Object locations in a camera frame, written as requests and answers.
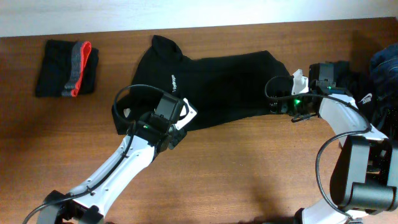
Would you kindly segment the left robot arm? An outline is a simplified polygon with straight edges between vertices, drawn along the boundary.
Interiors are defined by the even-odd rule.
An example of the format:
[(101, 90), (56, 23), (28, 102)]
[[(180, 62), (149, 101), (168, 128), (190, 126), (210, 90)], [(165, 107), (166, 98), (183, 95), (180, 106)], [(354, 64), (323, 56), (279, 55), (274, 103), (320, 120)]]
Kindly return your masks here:
[(130, 181), (169, 148), (174, 133), (197, 115), (184, 99), (163, 94), (154, 112), (134, 122), (116, 151), (67, 194), (56, 190), (35, 209), (38, 223), (104, 223), (114, 201)]

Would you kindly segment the black t-shirt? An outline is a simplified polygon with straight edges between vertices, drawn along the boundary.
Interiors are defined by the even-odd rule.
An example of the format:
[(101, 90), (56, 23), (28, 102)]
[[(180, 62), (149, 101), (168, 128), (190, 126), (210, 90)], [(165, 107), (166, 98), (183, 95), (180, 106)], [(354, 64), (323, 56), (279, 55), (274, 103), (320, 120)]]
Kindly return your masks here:
[(271, 112), (269, 80), (291, 76), (268, 51), (193, 60), (172, 40), (155, 35), (138, 64), (129, 93), (112, 111), (118, 134), (128, 121), (155, 110), (164, 93), (186, 98), (198, 111), (184, 129), (195, 131)]

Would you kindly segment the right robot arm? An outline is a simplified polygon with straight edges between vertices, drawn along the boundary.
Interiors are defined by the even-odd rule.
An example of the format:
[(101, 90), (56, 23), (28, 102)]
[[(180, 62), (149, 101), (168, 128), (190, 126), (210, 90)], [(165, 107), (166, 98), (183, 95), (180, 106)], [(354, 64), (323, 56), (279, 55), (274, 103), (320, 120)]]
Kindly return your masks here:
[[(332, 63), (312, 65), (307, 77), (297, 70), (289, 77), (271, 78), (264, 93), (280, 112), (291, 111), (293, 122), (318, 116), (335, 134), (321, 146), (315, 161), (322, 199), (299, 209), (290, 223), (362, 223), (368, 215), (397, 210), (397, 141), (360, 111), (353, 94), (338, 84)], [(341, 152), (327, 194), (320, 161), (333, 141), (340, 142)]]

